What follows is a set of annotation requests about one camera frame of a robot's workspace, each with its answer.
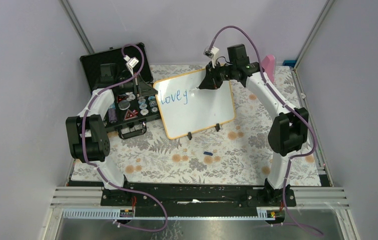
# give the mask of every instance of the blue object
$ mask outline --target blue object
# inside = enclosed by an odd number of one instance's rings
[[[284,60],[282,65],[294,68],[295,64],[296,64],[296,60]]]

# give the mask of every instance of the small whiteboard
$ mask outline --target small whiteboard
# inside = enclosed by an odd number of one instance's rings
[[[205,69],[163,79],[153,84],[165,132],[169,139],[224,124],[236,117],[230,82],[217,90],[196,89]]]

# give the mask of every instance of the capacitor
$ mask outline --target capacitor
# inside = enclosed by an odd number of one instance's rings
[[[132,101],[132,100],[134,100],[134,99],[136,99],[136,95],[134,95],[134,94],[130,94],[130,95],[128,95],[128,100],[129,100],[129,101]]]
[[[109,117],[109,122],[114,124],[118,121],[117,119],[117,111],[114,108],[108,109],[108,117]]]
[[[143,116],[147,115],[148,113],[149,113],[149,110],[147,110],[146,108],[140,110],[140,114]]]

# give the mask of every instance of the floral pattern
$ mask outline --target floral pattern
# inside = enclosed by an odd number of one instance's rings
[[[203,68],[202,65],[152,65],[154,79],[160,80]],[[108,134],[110,158],[132,182],[184,184],[262,185],[270,173],[273,152],[267,135],[271,118],[261,102],[240,83],[231,81],[236,107],[234,121],[221,130],[206,129],[187,137],[170,140],[161,120],[147,123],[148,131],[122,140],[116,132]],[[299,106],[289,67],[278,66],[275,86],[294,105]],[[302,152],[310,149],[305,144]],[[213,156],[204,155],[211,152]],[[96,171],[75,161],[73,181],[100,181]],[[292,164],[290,183],[294,186],[319,186],[313,156]]]

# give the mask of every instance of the gray wall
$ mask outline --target gray wall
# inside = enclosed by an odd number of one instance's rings
[[[207,63],[203,50],[220,28],[244,29],[261,55],[295,59],[326,0],[70,0],[95,51],[144,42],[150,63]],[[216,46],[249,42],[237,30]]]
[[[71,163],[87,54],[59,1],[0,1],[0,239],[33,240]]]
[[[361,239],[378,239],[378,1],[336,1],[298,72]]]

